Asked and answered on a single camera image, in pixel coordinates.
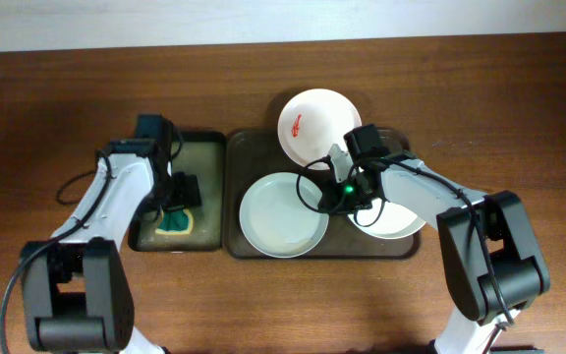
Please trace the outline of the white pink plate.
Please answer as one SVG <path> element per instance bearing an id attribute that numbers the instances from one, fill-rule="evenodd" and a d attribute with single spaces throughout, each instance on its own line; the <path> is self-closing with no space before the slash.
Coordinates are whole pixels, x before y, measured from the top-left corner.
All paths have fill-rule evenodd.
<path id="1" fill-rule="evenodd" d="M 343 94 L 312 88 L 292 97 L 277 123 L 280 146 L 300 166 L 328 155 L 334 144 L 346 151 L 344 135 L 362 126 L 356 106 Z"/>

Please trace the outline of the green yellow sponge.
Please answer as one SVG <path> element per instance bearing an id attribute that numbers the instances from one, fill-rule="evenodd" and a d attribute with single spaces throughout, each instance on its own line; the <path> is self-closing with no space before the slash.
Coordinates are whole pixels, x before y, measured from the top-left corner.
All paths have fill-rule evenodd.
<path id="1" fill-rule="evenodd" d="M 155 233 L 168 236 L 184 236 L 192 233 L 195 226 L 193 214 L 186 208 L 161 212 L 161 221 Z"/>

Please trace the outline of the light blue plate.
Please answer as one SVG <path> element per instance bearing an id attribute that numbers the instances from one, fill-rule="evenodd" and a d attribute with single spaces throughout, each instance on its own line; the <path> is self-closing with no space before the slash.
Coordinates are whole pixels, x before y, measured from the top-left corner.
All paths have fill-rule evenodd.
<path id="1" fill-rule="evenodd" d="M 322 240 L 329 216 L 316 212 L 322 192 L 306 177 L 290 172 L 254 182 L 240 203 L 239 221 L 248 242 L 272 258 L 302 256 Z"/>

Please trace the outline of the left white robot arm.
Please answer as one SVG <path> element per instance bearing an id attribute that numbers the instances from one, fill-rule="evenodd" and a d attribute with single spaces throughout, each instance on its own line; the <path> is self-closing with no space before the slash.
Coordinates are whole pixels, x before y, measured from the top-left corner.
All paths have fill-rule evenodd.
<path id="1" fill-rule="evenodd" d="M 174 192 L 172 144 L 113 141 L 74 212 L 47 241 L 27 243 L 21 280 L 30 347 L 50 353 L 163 353 L 135 326 L 120 248 L 133 218 Z"/>

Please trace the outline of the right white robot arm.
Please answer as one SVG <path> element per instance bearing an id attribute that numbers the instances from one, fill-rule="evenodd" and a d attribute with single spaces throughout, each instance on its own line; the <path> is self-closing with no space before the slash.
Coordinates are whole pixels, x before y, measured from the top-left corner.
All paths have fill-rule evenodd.
<path id="1" fill-rule="evenodd" d="M 521 199 L 466 188 L 409 152 L 332 152 L 329 202 L 319 211 L 353 213 L 374 200 L 413 212 L 439 236 L 454 309 L 429 353 L 488 353 L 516 317 L 551 287 L 550 272 Z"/>

